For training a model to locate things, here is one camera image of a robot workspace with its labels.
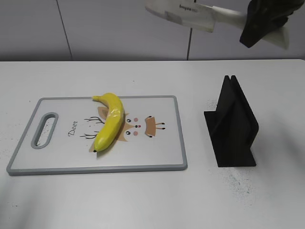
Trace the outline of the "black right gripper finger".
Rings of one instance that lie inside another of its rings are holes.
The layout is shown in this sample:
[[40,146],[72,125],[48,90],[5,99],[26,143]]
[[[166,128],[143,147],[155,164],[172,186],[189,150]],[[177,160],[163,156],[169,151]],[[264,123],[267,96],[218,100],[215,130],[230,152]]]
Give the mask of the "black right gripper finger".
[[246,47],[254,46],[267,34],[282,28],[288,17],[301,8],[299,0],[252,0],[240,37]]

